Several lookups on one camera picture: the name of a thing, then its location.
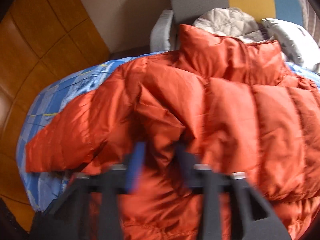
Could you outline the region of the orange puffer jacket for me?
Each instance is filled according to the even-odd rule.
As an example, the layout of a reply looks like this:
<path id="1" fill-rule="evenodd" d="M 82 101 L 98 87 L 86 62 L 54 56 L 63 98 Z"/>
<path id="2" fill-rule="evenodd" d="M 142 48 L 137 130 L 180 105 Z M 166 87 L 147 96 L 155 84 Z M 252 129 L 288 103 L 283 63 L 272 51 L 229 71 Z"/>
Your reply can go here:
<path id="1" fill-rule="evenodd" d="M 98 175 L 137 142 L 145 161 L 120 196 L 124 239 L 195 239 L 205 210 L 182 177 L 176 145 L 213 172 L 244 172 L 289 239 L 319 214 L 319 90 L 281 58 L 278 42 L 245 44 L 190 25 L 179 50 L 117 67 L 68 103 L 26 145 L 28 173 Z"/>

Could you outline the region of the grey bed side rail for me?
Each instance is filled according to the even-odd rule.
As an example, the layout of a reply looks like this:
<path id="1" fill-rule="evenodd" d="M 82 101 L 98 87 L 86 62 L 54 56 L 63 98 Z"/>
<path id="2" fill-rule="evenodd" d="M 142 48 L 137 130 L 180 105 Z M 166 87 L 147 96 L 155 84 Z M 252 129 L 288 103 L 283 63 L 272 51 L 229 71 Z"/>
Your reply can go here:
<path id="1" fill-rule="evenodd" d="M 171 9 L 165 9 L 160 14 L 150 34 L 150 51 L 152 53 L 171 49 L 170 32 L 173 17 L 174 12 Z"/>

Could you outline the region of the blue plaid bed sheet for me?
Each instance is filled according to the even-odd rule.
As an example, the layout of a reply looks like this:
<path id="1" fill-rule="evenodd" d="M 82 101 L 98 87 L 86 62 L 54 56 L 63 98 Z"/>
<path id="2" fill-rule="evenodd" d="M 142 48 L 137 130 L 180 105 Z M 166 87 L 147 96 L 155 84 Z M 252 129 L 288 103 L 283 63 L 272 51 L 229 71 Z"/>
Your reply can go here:
<path id="1" fill-rule="evenodd" d="M 164 53 L 110 61 L 52 84 L 31 106 L 17 161 L 31 204 L 57 194 L 51 171 L 99 174 L 148 143 L 128 216 L 197 212 L 174 143 L 214 171 L 245 172 L 282 216 L 319 210 L 319 91 L 276 54 Z"/>

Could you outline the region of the pink striped curtain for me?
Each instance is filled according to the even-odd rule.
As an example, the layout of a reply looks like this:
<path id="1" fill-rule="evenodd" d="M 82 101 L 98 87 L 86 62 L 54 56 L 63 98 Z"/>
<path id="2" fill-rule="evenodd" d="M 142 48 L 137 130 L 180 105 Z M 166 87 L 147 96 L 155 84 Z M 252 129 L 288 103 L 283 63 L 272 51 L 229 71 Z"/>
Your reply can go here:
<path id="1" fill-rule="evenodd" d="M 320 45 L 320 21 L 308 0 L 299 0 L 302 7 L 303 14 L 303 27 L 309 32 L 309 34 L 316 41 L 317 45 Z"/>

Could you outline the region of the beige quilted jacket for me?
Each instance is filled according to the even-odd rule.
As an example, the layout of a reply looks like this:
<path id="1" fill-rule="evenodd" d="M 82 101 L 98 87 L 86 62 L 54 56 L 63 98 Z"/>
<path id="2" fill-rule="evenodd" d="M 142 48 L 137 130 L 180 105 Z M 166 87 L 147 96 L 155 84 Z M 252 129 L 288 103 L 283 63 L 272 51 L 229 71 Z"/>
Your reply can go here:
<path id="1" fill-rule="evenodd" d="M 219 36 L 230 36 L 244 43 L 264 42 L 269 39 L 267 31 L 253 16 L 239 8 L 214 8 L 201 15 L 193 26 Z"/>

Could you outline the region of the white printed pillow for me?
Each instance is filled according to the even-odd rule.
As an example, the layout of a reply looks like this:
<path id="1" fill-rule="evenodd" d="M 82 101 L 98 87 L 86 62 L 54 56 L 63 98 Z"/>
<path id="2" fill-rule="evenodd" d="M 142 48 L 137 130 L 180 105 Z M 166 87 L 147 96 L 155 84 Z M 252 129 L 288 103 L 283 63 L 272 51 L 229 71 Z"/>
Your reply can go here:
<path id="1" fill-rule="evenodd" d="M 275 18 L 261 20 L 268 34 L 281 45 L 283 53 L 294 64 L 319 73 L 319 46 L 300 25 Z"/>

